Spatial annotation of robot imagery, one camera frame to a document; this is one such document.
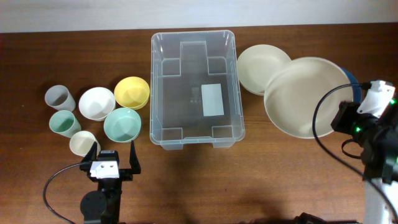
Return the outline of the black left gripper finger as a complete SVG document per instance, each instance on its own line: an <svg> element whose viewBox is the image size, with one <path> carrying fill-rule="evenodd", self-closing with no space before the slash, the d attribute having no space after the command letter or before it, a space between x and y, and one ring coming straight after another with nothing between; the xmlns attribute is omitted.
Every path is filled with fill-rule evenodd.
<svg viewBox="0 0 398 224"><path fill-rule="evenodd" d="M98 143L95 141L91 147L90 150L88 151L88 153L84 156L84 158L81 160L82 163L86 163L86 162L92 162L96 159L97 156L97 147L98 147Z"/></svg>
<svg viewBox="0 0 398 224"><path fill-rule="evenodd" d="M131 173L132 174L141 174L141 165L137 158L134 141L131 141L129 163L131 165Z"/></svg>

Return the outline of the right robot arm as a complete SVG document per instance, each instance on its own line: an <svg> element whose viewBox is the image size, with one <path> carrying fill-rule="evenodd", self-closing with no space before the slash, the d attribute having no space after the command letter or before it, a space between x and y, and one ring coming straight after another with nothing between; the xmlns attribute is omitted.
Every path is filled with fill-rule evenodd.
<svg viewBox="0 0 398 224"><path fill-rule="evenodd" d="M397 101L394 93L368 90L362 103L341 102L331 122L363 148L365 223L397 223Z"/></svg>

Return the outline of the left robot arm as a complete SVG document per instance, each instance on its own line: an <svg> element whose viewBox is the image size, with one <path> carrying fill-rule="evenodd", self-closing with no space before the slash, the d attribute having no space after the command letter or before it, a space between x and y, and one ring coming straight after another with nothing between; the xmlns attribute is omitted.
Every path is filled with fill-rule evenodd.
<svg viewBox="0 0 398 224"><path fill-rule="evenodd" d="M141 173L134 142L131 142L129 169L119 167L117 151L97 151L94 142L81 160L80 170L98 184L98 188L88 192L81 200L80 211L84 223L118 223L121 205L122 183L132 181L134 174Z"/></svg>

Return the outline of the smaller beige plate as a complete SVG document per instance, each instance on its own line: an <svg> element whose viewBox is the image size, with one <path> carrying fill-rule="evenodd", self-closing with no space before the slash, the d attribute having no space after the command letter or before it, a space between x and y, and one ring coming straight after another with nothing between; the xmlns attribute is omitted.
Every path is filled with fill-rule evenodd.
<svg viewBox="0 0 398 224"><path fill-rule="evenodd" d="M253 45L238 57L240 84L250 93L263 96L274 74L290 61L291 58L278 47Z"/></svg>

